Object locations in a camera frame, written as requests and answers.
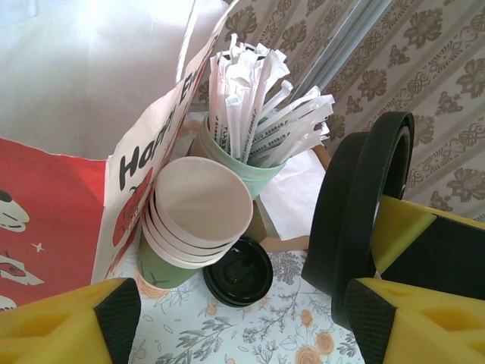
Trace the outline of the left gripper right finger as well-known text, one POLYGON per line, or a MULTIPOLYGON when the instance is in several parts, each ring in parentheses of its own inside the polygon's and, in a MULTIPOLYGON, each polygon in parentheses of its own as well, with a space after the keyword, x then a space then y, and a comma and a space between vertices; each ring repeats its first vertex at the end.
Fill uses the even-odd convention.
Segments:
POLYGON ((359 278, 346 314, 365 364, 485 364, 485 300, 359 278))

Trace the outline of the floral tablecloth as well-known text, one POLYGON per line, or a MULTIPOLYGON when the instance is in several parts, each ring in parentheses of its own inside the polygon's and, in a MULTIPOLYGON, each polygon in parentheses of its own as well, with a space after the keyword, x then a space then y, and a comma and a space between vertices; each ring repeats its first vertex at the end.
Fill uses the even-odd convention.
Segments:
POLYGON ((271 289, 243 308, 214 298, 201 274, 171 290, 147 284, 136 252, 115 272, 135 278, 142 299, 128 364, 365 364, 353 333, 333 323, 329 296, 301 279, 303 251, 272 253, 271 289))

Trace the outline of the white paper napkin stack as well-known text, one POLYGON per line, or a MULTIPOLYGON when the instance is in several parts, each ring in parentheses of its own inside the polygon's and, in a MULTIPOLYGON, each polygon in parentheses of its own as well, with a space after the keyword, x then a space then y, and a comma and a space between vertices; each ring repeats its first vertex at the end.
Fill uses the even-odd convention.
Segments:
POLYGON ((317 154, 309 149, 290 158, 256 199, 257 206, 281 240, 308 236, 325 176, 317 154))

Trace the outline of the mint green straw holder cup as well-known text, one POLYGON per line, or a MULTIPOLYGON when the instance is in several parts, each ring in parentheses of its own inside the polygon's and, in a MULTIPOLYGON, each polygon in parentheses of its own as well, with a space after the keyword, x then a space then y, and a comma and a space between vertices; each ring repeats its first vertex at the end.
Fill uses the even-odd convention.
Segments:
POLYGON ((188 155, 208 158, 229 168, 244 182, 252 199, 259 196, 261 191, 277 176, 286 164, 284 162, 276 167, 260 168, 236 160, 219 147, 210 137, 208 116, 202 122, 199 132, 189 148, 188 155))

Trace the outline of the paper bag with red print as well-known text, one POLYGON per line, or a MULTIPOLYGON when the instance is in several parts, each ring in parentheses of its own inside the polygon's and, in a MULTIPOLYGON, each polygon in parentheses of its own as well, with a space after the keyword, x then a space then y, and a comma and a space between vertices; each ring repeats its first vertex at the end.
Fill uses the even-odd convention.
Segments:
POLYGON ((105 280, 226 0, 0 0, 0 309, 105 280))

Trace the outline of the black plastic cup lid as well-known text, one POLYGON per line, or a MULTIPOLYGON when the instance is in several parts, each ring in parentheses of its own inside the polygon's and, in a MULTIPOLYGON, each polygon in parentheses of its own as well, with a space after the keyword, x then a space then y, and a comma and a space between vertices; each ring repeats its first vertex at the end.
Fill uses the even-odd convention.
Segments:
POLYGON ((371 237, 383 196, 405 192, 415 135, 412 113, 389 111, 369 131, 347 135, 322 182, 302 278, 331 298, 331 317, 349 328, 348 283, 376 271, 371 237))
POLYGON ((242 308, 263 298, 273 284, 270 258, 260 243, 239 238, 216 263, 202 269, 211 294, 226 306, 242 308))

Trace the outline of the aluminium frame post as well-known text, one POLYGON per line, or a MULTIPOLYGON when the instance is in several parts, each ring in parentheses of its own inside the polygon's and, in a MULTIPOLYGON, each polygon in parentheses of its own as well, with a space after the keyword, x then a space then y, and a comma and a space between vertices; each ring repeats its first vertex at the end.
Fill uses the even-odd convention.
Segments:
POLYGON ((375 22, 381 0, 305 0, 305 38, 292 56, 291 99, 324 88, 364 31, 375 22))

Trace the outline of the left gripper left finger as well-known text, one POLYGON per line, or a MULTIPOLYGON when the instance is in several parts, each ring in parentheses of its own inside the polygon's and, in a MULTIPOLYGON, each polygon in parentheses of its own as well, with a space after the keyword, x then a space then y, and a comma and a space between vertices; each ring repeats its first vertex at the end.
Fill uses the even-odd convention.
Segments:
POLYGON ((0 313, 0 364, 128 364, 140 313, 132 278, 0 313))

